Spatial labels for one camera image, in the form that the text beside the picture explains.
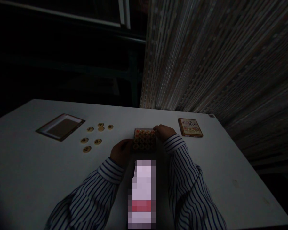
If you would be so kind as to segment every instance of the game piece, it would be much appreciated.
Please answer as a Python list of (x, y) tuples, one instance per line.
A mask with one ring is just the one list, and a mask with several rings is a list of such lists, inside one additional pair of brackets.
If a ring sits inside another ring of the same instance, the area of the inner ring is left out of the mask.
[(94, 128), (93, 127), (88, 127), (86, 130), (87, 130), (88, 133), (90, 133), (90, 132), (92, 132), (94, 130)]
[(83, 148), (82, 151), (83, 151), (84, 153), (88, 153), (91, 149), (92, 149), (91, 146), (86, 146), (86, 147)]
[(87, 143), (88, 141), (89, 141), (88, 138), (82, 138), (82, 139), (81, 139), (81, 143), (82, 143), (82, 144), (85, 144), (85, 143)]
[(100, 145), (100, 144), (101, 144), (101, 142), (102, 142), (102, 140), (101, 140), (101, 139), (96, 139), (96, 140), (94, 141), (94, 144), (95, 144), (95, 145)]
[(156, 150), (156, 136), (153, 129), (135, 128), (133, 146), (131, 151), (133, 153), (150, 153)]
[(100, 126), (99, 128), (98, 128), (98, 131), (99, 132), (102, 132), (102, 131), (104, 131), (105, 130), (105, 128), (103, 127), (103, 126)]
[(203, 137), (196, 120), (178, 118), (181, 135), (185, 137)]

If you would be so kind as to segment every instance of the wooden token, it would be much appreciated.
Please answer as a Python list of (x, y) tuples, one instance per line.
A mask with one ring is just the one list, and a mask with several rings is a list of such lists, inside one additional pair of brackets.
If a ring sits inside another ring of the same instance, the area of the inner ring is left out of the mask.
[(81, 142), (82, 144), (85, 144), (85, 143), (87, 143), (88, 141), (89, 141), (88, 138), (82, 138), (80, 142)]
[(105, 130), (105, 128), (103, 127), (103, 126), (100, 126), (99, 128), (98, 128), (98, 131), (99, 132), (102, 132), (102, 131), (104, 131)]
[(93, 127), (88, 127), (86, 130), (90, 133), (90, 132), (92, 132), (94, 130), (94, 128)]
[(88, 153), (91, 149), (92, 149), (91, 146), (86, 146), (86, 147), (83, 148), (82, 151), (83, 151), (84, 153)]
[(95, 144), (95, 145), (100, 145), (100, 144), (101, 144), (101, 142), (102, 142), (102, 140), (101, 140), (101, 139), (96, 139), (96, 140), (94, 141), (94, 144)]

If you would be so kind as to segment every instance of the tabletop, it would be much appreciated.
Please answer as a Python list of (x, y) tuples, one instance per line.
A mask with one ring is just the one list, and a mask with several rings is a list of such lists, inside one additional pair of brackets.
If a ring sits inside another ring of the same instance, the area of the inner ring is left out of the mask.
[[(35, 131), (66, 113), (85, 122), (63, 142)], [(110, 155), (120, 140), (133, 138), (134, 128), (164, 124), (180, 134), (178, 118), (196, 119), (202, 138), (183, 137), (192, 160), (198, 164), (211, 196), (228, 229), (288, 224), (288, 216), (254, 171), (217, 118), (208, 114), (34, 99), (0, 118), (0, 224), (6, 229), (43, 229), (55, 205), (73, 191)], [(112, 130), (98, 132), (97, 124)], [(88, 133), (88, 127), (95, 130)], [(83, 153), (80, 140), (92, 146)], [(100, 138), (102, 143), (94, 145)], [(167, 196), (168, 158), (162, 153), (132, 156), (156, 159), (156, 221), (173, 227)], [(132, 167), (126, 170), (106, 229), (125, 229), (127, 185)]]

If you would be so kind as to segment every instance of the striped shirt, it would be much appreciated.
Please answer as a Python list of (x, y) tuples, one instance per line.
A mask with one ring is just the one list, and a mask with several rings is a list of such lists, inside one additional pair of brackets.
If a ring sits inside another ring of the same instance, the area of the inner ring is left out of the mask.
[[(226, 229), (204, 183), (202, 170), (192, 162), (183, 139), (175, 134), (164, 143), (164, 148), (171, 156), (169, 202), (176, 229)], [(57, 204), (45, 229), (104, 229), (123, 172), (107, 158)]]

